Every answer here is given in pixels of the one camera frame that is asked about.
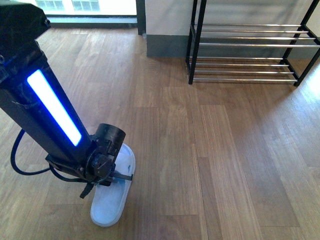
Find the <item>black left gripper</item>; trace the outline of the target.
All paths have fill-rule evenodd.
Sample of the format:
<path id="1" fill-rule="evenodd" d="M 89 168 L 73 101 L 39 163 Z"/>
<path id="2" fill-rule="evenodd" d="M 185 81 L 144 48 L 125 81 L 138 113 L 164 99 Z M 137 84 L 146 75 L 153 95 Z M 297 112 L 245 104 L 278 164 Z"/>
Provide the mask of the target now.
<path id="1" fill-rule="evenodd" d="M 95 184 L 109 187 L 113 178 L 131 181 L 133 175 L 114 172 L 116 159 L 120 153 L 126 133 L 120 128 L 101 123 L 95 134 L 91 135 L 92 145 L 84 165 L 84 179 L 87 183 L 80 194 L 84 199 L 94 188 Z"/>

